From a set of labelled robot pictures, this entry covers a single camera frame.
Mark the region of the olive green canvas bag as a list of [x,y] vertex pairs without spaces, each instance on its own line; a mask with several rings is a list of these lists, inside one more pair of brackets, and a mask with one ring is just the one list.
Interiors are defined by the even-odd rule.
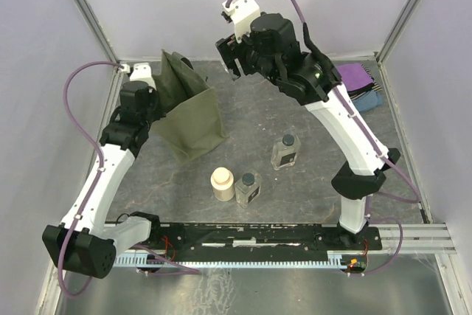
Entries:
[[151,129],[168,145],[178,163],[191,162],[229,138],[216,90],[186,57],[162,51],[161,71],[153,79],[166,116],[155,121]]

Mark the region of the clear bottle yellow label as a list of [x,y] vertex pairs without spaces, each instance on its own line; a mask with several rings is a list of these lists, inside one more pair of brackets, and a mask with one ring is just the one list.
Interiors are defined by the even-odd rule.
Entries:
[[228,65],[224,61],[222,62],[222,65],[228,74],[232,74],[232,70],[228,67]]

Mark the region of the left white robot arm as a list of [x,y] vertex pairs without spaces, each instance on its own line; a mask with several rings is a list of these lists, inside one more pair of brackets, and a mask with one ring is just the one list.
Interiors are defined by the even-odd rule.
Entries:
[[142,213],[107,227],[111,202],[125,174],[162,117],[159,95],[150,81],[132,80],[119,92],[119,106],[100,137],[96,162],[80,194],[57,226],[46,226],[42,240],[58,271],[104,278],[117,256],[141,243],[154,249],[162,230]]

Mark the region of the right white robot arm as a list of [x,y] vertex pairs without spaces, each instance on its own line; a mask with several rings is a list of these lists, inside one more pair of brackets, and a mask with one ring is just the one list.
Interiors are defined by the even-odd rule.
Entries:
[[353,105],[341,74],[331,59],[312,42],[302,25],[303,52],[292,22],[279,13],[263,13],[249,32],[230,35],[215,44],[223,64],[236,78],[259,74],[295,99],[325,127],[346,158],[331,184],[341,196],[337,238],[345,249],[364,241],[368,196],[386,181],[385,172],[400,158],[370,130]]

